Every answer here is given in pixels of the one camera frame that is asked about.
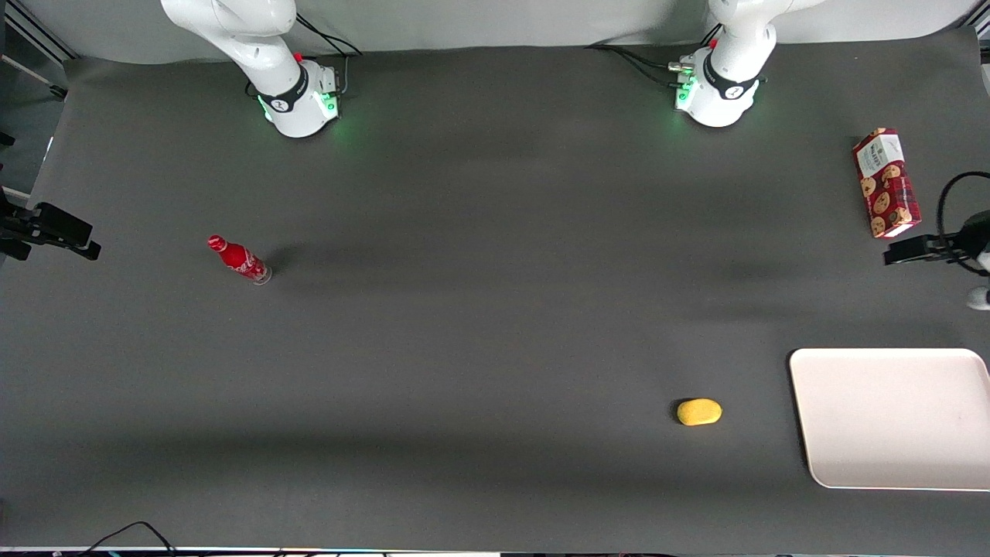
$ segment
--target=cookie box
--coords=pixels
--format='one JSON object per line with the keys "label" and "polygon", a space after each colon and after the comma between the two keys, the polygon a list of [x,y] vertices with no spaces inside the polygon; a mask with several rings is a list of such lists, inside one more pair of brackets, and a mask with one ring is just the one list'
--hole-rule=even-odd
{"label": "cookie box", "polygon": [[893,238],[922,220],[897,130],[877,128],[852,150],[875,238]]}

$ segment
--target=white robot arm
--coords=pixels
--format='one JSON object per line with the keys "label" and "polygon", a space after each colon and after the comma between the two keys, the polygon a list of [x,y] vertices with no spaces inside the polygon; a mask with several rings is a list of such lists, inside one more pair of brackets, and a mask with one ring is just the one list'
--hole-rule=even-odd
{"label": "white robot arm", "polygon": [[172,23],[241,67],[265,117],[283,135],[310,136],[337,118],[333,69],[297,59],[280,37],[295,23],[295,0],[161,0],[161,6]]}
{"label": "white robot arm", "polygon": [[674,107],[705,126],[735,123],[752,106],[759,72],[777,45],[777,31],[770,21],[824,1],[709,0],[724,32],[716,48],[706,45],[670,65],[680,72],[681,82]]}

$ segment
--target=white wall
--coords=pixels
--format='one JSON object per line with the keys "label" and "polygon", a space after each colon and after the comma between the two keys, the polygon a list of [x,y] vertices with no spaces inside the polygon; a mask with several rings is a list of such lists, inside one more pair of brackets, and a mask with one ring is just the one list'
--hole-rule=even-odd
{"label": "white wall", "polygon": [[[158,0],[22,0],[85,56],[137,63],[219,59],[201,39],[172,25]],[[781,16],[784,43],[919,37],[968,13],[979,0],[829,0]],[[365,51],[478,46],[675,44],[706,31],[704,0],[297,0],[299,13]],[[307,54],[329,51],[296,26],[286,38]]]}

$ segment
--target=gray tabletop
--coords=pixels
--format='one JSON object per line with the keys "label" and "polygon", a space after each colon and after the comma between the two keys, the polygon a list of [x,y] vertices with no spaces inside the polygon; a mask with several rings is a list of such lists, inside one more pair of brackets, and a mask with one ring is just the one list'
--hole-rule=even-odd
{"label": "gray tabletop", "polygon": [[[104,250],[0,275],[6,545],[146,519],[183,546],[990,553],[990,495],[818,486],[786,368],[990,357],[974,278],[881,265],[850,155],[898,128],[934,229],[987,167],[971,31],[779,47],[726,130],[581,49],[357,58],[300,141],[232,64],[69,73],[36,200]],[[990,202],[954,195],[953,229]],[[689,396],[722,421],[678,425]]]}

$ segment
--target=wire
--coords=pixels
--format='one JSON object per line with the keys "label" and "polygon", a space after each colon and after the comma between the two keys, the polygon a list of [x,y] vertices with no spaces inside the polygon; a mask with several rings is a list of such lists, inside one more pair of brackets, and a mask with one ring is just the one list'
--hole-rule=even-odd
{"label": "wire", "polygon": [[948,258],[950,263],[958,264],[963,269],[966,269],[967,271],[974,273],[976,275],[980,275],[981,277],[990,277],[990,272],[971,267],[966,262],[961,260],[953,250],[950,250],[948,248],[948,241],[945,239],[945,226],[942,219],[944,217],[943,213],[945,210],[945,199],[948,197],[948,192],[958,181],[970,176],[979,176],[981,178],[990,179],[990,172],[972,170],[969,172],[963,172],[962,174],[957,174],[956,177],[948,181],[945,187],[941,189],[941,193],[939,194],[939,210],[936,212],[936,217],[935,217],[936,230],[938,231],[939,234],[939,242],[941,243],[941,247],[948,253]]}
{"label": "wire", "polygon": [[344,86],[341,87],[341,92],[339,93],[340,95],[343,95],[344,93],[347,92],[347,66],[348,66],[347,61],[349,59],[350,56],[344,56]]}
{"label": "wire", "polygon": [[337,51],[338,53],[341,54],[341,56],[347,57],[347,53],[345,53],[344,51],[342,51],[341,48],[337,46],[337,43],[334,43],[330,39],[329,36],[324,35],[323,33],[320,33],[319,31],[317,31],[315,27],[313,27],[310,23],[306,22],[306,20],[304,20],[304,19],[301,19],[300,18],[299,19],[299,23],[301,23],[302,26],[305,27],[306,29],[308,29],[308,30],[312,31],[313,33],[316,33],[317,35],[319,35],[321,39],[323,39],[324,41],[326,41],[327,44],[330,45],[331,47],[333,47],[335,51]]}
{"label": "wire", "polygon": [[626,55],[626,56],[630,56],[632,58],[635,58],[636,60],[642,62],[645,65],[648,65],[649,67],[656,67],[656,68],[659,68],[659,69],[667,69],[667,64],[660,63],[658,61],[653,61],[653,60],[647,58],[646,56],[638,55],[638,54],[634,53],[633,51],[630,51],[629,49],[625,49],[623,47],[616,47],[615,45],[603,45],[603,44],[600,44],[600,43],[595,43],[594,45],[589,45],[586,48],[591,49],[593,51],[612,51],[613,53],[617,53],[617,54],[621,54],[621,55]]}
{"label": "wire", "polygon": [[653,75],[652,73],[650,73],[649,71],[647,71],[646,68],[644,68],[641,65],[639,65],[637,63],[637,60],[642,61],[643,63],[648,64],[650,67],[662,67],[662,68],[666,68],[665,65],[660,65],[660,64],[658,64],[658,63],[656,63],[656,62],[654,62],[652,60],[649,60],[649,59],[647,59],[647,58],[645,58],[643,56],[637,55],[635,53],[631,53],[631,52],[629,52],[626,49],[622,49],[622,48],[619,48],[619,47],[613,47],[611,45],[601,45],[601,44],[588,45],[587,47],[585,47],[585,49],[590,49],[592,51],[608,51],[608,52],[615,53],[615,54],[619,55],[619,57],[621,57],[623,60],[625,60],[626,62],[628,62],[629,65],[631,65],[632,67],[634,67],[636,69],[636,71],[638,71],[639,73],[641,73],[643,76],[645,76],[650,81],[652,81],[654,83],[659,83],[661,85],[670,86],[670,82],[669,81],[667,81],[665,79],[661,79],[661,78]]}
{"label": "wire", "polygon": [[99,540],[96,541],[96,543],[94,543],[93,545],[90,545],[88,549],[86,549],[82,553],[77,554],[77,557],[82,557],[83,555],[86,555],[86,554],[90,553],[91,551],[93,551],[97,547],[103,545],[103,542],[107,541],[108,539],[110,539],[110,538],[114,537],[115,535],[120,534],[120,533],[122,533],[122,532],[124,532],[124,531],[126,531],[126,530],[128,530],[130,528],[133,528],[134,526],[138,526],[138,525],[144,526],[148,530],[151,530],[151,533],[154,534],[154,536],[157,537],[161,541],[161,544],[165,546],[165,550],[168,551],[168,555],[170,557],[175,557],[175,546],[172,545],[167,539],[165,539],[165,536],[161,535],[161,533],[158,532],[158,530],[155,530],[154,529],[154,526],[148,524],[147,522],[145,522],[143,520],[138,520],[137,522],[131,522],[130,524],[128,524],[127,526],[124,526],[123,528],[117,530],[116,532],[113,532],[113,533],[110,533],[110,534],[107,534],[107,535],[101,537]]}
{"label": "wire", "polygon": [[719,30],[721,30],[723,27],[725,26],[723,26],[721,23],[713,27],[712,30],[709,31],[707,35],[705,35],[705,38],[702,39],[701,43],[699,43],[698,45],[701,47],[707,47],[708,44],[712,42],[712,39],[715,39],[715,36],[719,33]]}
{"label": "wire", "polygon": [[337,51],[341,53],[341,56],[347,56],[347,55],[344,54],[344,51],[342,51],[337,45],[334,45],[333,41],[337,41],[338,43],[344,43],[345,45],[350,47],[350,49],[353,50],[354,53],[357,54],[358,56],[364,56],[364,53],[361,52],[358,47],[355,47],[354,45],[352,45],[351,43],[349,43],[344,39],[341,39],[340,37],[334,37],[333,35],[329,35],[327,33],[320,31],[319,29],[316,28],[315,25],[310,23],[309,20],[300,16],[299,14],[296,14],[296,21],[301,23],[303,27],[305,27],[306,29],[312,31],[313,33],[316,33],[320,37],[323,37],[323,40],[330,43],[335,49],[337,49]]}
{"label": "wire", "polygon": [[[358,47],[355,47],[354,45],[352,45],[348,41],[346,41],[344,39],[341,39],[340,37],[334,37],[333,35],[329,35],[327,33],[324,33],[322,31],[320,31],[319,29],[316,28],[315,25],[313,25],[312,23],[310,23],[309,20],[307,20],[306,18],[304,18],[303,16],[301,16],[299,14],[296,14],[296,20],[303,27],[305,27],[306,29],[308,29],[308,30],[312,31],[313,33],[319,35],[320,38],[322,38],[324,41],[326,41],[327,44],[329,44],[331,47],[333,47],[334,50],[336,50],[338,53],[341,54],[341,56],[344,57],[344,83],[342,83],[341,90],[338,93],[339,95],[343,95],[344,93],[347,92],[347,84],[348,84],[347,75],[348,75],[348,71],[349,71],[349,67],[350,67],[350,63],[348,62],[347,59],[350,58],[351,56],[354,56],[354,55],[364,56],[364,53],[361,52]],[[335,41],[338,41],[338,42],[343,43],[343,44],[347,45],[348,47],[350,47],[354,51],[354,54],[349,55],[348,53],[345,53],[343,50],[341,50],[340,47],[337,46],[337,43],[335,43]]]}

